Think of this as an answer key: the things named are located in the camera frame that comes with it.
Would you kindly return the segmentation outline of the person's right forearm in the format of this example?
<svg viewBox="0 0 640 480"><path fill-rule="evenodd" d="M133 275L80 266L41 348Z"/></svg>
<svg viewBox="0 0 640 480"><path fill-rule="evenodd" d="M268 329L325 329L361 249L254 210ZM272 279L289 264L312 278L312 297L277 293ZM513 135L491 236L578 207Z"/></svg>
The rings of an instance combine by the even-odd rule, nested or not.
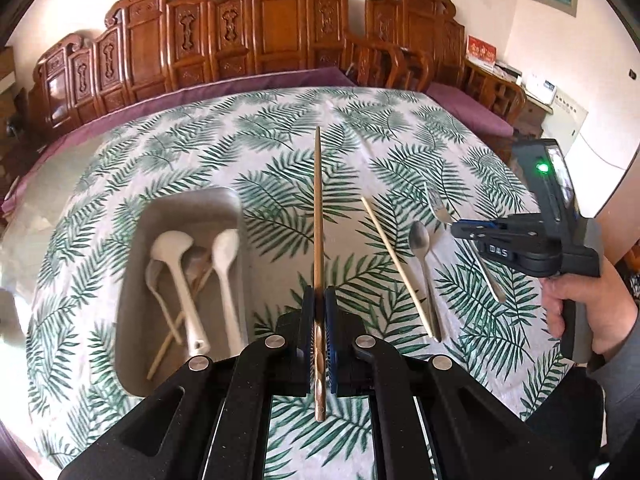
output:
<svg viewBox="0 0 640 480"><path fill-rule="evenodd" d="M608 450L623 451L639 423L639 322L611 359L597 354L588 364L588 376L604 390Z"/></svg>

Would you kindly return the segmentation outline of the person's right hand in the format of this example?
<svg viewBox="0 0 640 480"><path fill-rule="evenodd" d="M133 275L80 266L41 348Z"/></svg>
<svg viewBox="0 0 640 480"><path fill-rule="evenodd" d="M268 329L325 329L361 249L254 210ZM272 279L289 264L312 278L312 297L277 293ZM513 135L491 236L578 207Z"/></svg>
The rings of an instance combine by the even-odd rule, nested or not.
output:
<svg viewBox="0 0 640 480"><path fill-rule="evenodd" d="M602 259L600 278L564 274L542 278L540 284L541 304L546 310L551 336L561 338L564 333L564 299L584 304L592 330L592 350L611 361L623 347L638 318L638 307L612 263L607 258Z"/></svg>

